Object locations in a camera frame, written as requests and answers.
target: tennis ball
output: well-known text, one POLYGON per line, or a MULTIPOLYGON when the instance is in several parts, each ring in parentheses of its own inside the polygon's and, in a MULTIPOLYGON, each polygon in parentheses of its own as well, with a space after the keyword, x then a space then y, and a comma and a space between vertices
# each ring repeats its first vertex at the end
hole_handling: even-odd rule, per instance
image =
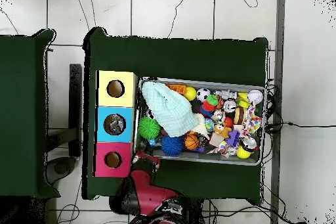
POLYGON ((193 101, 196 98, 196 90, 193 87, 187 87, 183 95, 189 101, 193 101))

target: orange toy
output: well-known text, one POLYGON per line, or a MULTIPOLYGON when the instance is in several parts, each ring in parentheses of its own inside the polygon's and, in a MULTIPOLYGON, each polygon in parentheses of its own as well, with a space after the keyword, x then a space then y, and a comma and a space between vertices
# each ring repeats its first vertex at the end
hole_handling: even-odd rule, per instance
POLYGON ((194 150, 198 147, 198 138, 193 134, 189 134, 184 139, 184 145, 188 150, 194 150))
POLYGON ((170 90, 173 90, 181 95, 186 93, 186 86, 185 85, 175 85, 175 84, 165 84, 170 90))

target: soccer ball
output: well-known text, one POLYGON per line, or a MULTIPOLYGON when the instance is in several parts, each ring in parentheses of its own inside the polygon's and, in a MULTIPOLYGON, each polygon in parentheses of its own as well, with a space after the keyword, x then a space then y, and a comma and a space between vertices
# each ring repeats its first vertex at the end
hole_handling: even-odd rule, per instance
POLYGON ((201 102, 205 102, 208 95, 210 95, 210 90, 207 88, 201 88, 197 91, 197 99, 201 102))

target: red toy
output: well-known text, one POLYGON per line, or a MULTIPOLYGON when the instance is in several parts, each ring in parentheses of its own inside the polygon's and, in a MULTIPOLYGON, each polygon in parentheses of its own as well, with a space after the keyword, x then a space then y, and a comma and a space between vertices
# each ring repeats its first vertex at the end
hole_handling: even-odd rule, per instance
POLYGON ((232 127, 233 126, 233 121, 229 117, 225 117, 225 120, 223 121, 223 125, 226 127, 232 127))

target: towel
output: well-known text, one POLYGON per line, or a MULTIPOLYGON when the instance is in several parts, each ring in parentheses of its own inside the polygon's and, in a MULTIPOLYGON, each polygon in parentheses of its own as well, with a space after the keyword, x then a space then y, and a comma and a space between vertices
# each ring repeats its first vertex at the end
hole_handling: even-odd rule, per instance
POLYGON ((142 95, 160 126, 170 137, 179 137, 199 124, 188 99, 165 84, 147 81, 142 95))

